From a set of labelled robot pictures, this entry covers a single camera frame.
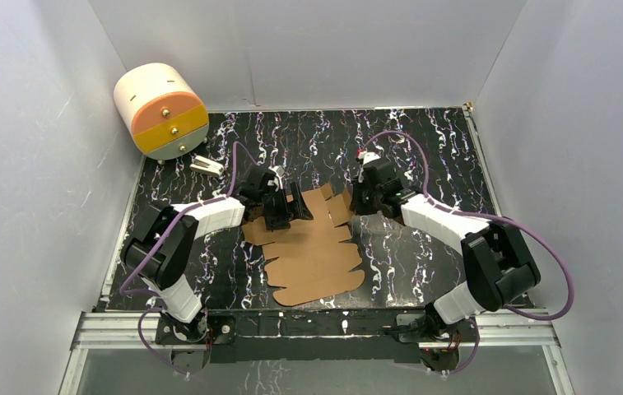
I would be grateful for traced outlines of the brown cardboard box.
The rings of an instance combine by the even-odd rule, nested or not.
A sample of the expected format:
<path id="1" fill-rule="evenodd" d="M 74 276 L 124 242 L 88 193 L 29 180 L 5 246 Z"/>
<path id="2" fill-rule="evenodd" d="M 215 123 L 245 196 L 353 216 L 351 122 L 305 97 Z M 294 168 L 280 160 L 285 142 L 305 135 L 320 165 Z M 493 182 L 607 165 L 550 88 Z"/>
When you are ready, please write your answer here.
<path id="1" fill-rule="evenodd" d="M 260 246 L 273 299 L 296 306 L 352 291 L 362 285 L 362 258 L 351 242 L 351 193 L 335 195 L 329 184 L 302 192 L 314 218 L 293 220 L 286 230 L 267 230 L 264 219 L 242 226 L 244 240 Z"/>

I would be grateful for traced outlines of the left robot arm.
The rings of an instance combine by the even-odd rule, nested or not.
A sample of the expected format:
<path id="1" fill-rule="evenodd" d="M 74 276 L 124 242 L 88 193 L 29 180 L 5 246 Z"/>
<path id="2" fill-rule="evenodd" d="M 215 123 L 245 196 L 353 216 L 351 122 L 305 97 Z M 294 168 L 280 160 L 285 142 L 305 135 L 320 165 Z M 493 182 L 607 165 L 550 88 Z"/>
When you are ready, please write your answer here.
<path id="1" fill-rule="evenodd" d="M 130 269 L 120 288 L 129 294 L 140 277 L 146 292 L 165 304 L 165 314 L 177 321 L 176 332 L 187 342 L 207 335 L 203 304 L 185 276 L 195 239 L 219 230 L 263 219 L 266 230 L 290 228 L 293 220 L 313 219 L 297 182 L 285 185 L 278 166 L 252 166 L 224 195 L 200 202 L 169 205 L 152 202 L 122 247 L 120 260 Z"/>

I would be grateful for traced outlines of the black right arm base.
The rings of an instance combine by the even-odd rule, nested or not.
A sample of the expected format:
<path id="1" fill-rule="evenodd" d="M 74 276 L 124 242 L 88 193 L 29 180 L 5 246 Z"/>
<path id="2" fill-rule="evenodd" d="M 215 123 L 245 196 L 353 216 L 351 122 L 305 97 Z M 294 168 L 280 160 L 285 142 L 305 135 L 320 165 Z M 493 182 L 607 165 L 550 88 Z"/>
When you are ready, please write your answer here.
<path id="1" fill-rule="evenodd" d="M 435 346 L 420 346 L 421 362 L 429 372 L 443 376 L 456 374 L 468 367 L 481 343 L 481 334 L 474 317 L 445 323 L 431 310 L 423 314 L 399 314 L 395 324 L 385 328 L 384 333 L 401 343 L 435 343 Z M 459 348 L 468 339 L 474 341 L 472 351 L 465 361 L 461 361 Z"/>

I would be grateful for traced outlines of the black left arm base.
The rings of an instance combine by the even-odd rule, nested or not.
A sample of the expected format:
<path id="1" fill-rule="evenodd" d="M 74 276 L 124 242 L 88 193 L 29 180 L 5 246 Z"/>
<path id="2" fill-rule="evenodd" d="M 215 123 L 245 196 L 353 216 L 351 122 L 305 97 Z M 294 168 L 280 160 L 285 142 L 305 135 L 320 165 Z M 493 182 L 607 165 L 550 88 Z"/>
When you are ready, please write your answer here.
<path id="1" fill-rule="evenodd" d="M 172 365 L 194 374 L 210 363 L 214 346 L 235 342 L 235 325 L 233 315 L 210 314 L 207 309 L 197 313 L 190 323 L 159 312 L 155 344 L 167 348 L 166 359 Z"/>

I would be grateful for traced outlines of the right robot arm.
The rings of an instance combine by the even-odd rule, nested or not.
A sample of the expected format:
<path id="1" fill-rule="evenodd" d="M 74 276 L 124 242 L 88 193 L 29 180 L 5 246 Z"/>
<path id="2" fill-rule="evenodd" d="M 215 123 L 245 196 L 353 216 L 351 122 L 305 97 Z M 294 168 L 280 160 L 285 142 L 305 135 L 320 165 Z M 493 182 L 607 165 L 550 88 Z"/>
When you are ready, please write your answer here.
<path id="1" fill-rule="evenodd" d="M 352 180 L 350 209 L 357 215 L 381 213 L 426 232 L 463 258 L 465 280 L 425 308 L 425 328 L 437 341 L 448 340 L 458 322 L 495 312 L 532 289 L 541 274 L 521 231 L 508 224 L 459 216 L 406 187 L 395 165 L 360 151 L 360 173 Z"/>

